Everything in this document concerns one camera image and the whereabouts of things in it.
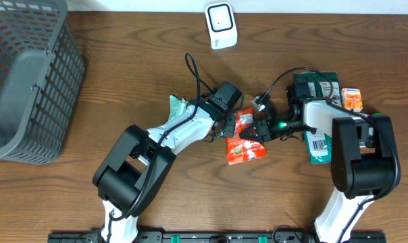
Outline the green product pouch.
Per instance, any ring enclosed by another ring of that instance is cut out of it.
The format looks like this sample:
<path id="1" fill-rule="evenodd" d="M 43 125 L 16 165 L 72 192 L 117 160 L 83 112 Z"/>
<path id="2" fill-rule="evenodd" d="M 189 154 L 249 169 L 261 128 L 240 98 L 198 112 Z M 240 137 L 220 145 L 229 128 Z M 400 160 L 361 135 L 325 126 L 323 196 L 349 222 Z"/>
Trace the green product pouch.
<path id="1" fill-rule="evenodd" d="M 336 72 L 323 72 L 333 85 L 332 103 L 342 106 L 340 97 L 340 83 Z M 330 85 L 325 78 L 317 73 L 304 72 L 294 74 L 295 82 L 307 82 L 313 97 L 327 97 L 330 94 Z M 305 133 L 307 148 L 312 164 L 325 164 L 331 162 L 332 139 L 329 135 L 317 130 L 315 134 Z"/>

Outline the white barcode scanner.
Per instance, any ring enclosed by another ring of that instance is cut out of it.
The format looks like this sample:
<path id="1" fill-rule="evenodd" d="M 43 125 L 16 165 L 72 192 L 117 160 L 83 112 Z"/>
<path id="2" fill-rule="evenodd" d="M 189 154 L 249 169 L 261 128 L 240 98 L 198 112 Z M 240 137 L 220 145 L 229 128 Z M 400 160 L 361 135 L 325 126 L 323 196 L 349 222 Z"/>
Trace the white barcode scanner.
<path id="1" fill-rule="evenodd" d="M 213 50 L 233 47 L 238 40 L 238 30 L 234 11 L 228 2 L 209 4 L 205 8 L 205 18 Z"/>

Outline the mint green wipes pack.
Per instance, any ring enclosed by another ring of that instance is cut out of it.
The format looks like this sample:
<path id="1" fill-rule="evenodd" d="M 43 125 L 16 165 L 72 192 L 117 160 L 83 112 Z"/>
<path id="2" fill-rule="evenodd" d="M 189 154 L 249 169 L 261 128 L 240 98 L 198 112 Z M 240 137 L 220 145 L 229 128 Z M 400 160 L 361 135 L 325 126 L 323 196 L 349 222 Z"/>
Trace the mint green wipes pack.
<path id="1" fill-rule="evenodd" d="M 170 114 L 168 121 L 182 115 L 186 110 L 187 104 L 188 102 L 185 99 L 179 99 L 174 95 L 170 95 Z"/>

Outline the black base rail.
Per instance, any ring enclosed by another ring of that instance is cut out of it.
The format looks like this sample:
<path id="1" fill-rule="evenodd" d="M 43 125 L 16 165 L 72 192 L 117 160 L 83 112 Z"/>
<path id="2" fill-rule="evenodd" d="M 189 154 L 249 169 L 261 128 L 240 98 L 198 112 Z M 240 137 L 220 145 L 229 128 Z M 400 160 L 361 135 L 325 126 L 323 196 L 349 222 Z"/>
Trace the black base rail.
<path id="1" fill-rule="evenodd" d="M 48 243 L 99 243 L 102 242 L 98 231 L 81 234 L 49 234 Z M 202 234 L 181 234 L 162 232 L 141 232 L 134 239 L 138 243 L 273 243 L 273 242 L 314 242 L 315 239 L 310 234 L 301 232 L 276 232 L 275 234 L 254 233 L 254 234 L 223 234 L 223 233 L 202 233 Z"/>

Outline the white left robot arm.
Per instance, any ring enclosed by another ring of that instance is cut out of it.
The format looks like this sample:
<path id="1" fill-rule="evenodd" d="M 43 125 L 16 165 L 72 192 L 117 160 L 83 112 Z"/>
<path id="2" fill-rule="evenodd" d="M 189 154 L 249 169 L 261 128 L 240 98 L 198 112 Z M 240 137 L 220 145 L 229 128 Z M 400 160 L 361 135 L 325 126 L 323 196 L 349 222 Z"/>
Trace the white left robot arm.
<path id="1" fill-rule="evenodd" d="M 133 242 L 139 215 L 159 192 L 176 156 L 233 111 L 235 98 L 200 98 L 156 128 L 126 128 L 93 176 L 105 208 L 101 242 Z"/>

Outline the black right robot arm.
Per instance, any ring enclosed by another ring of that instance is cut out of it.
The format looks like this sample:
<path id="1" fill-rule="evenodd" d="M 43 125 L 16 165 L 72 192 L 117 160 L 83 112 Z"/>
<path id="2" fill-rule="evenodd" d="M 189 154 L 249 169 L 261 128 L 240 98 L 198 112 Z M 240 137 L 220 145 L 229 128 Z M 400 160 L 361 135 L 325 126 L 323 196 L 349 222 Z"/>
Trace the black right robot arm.
<path id="1" fill-rule="evenodd" d="M 330 99 L 295 99 L 291 117 L 254 121 L 242 139 L 260 143 L 294 132 L 323 132 L 331 138 L 332 195 L 313 222 L 316 242 L 346 242 L 363 212 L 390 194 L 401 179 L 392 122 L 382 114 L 345 109 Z"/>

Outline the grey plastic mesh basket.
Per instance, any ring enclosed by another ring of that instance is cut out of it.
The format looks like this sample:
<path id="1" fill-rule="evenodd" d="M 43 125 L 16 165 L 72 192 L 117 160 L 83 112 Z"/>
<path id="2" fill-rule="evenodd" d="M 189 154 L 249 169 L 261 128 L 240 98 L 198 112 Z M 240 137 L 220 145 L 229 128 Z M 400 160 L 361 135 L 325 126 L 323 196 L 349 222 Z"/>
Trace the grey plastic mesh basket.
<path id="1" fill-rule="evenodd" d="M 65 1 L 0 0 L 0 160 L 63 151 L 85 77 Z"/>

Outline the small orange box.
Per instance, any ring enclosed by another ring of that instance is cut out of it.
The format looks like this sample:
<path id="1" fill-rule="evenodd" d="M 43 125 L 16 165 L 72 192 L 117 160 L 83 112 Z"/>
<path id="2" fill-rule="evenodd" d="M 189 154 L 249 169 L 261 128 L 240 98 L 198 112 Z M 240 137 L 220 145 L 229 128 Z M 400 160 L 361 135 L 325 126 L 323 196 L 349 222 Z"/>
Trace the small orange box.
<path id="1" fill-rule="evenodd" d="M 354 112 L 361 112 L 363 109 L 363 103 L 360 90 L 357 88 L 343 88 L 342 106 L 345 109 L 353 110 Z"/>

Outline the orange snack packet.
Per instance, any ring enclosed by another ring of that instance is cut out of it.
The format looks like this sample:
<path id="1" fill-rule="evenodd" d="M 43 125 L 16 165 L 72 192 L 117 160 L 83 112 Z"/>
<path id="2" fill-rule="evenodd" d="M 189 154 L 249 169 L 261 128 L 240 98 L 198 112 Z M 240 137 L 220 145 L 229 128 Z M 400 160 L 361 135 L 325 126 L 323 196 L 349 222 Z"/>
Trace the orange snack packet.
<path id="1" fill-rule="evenodd" d="M 229 165 L 259 159 L 267 155 L 262 143 L 240 138 L 240 133 L 253 123 L 253 108 L 249 107 L 235 113 L 234 135 L 226 139 L 226 158 Z"/>

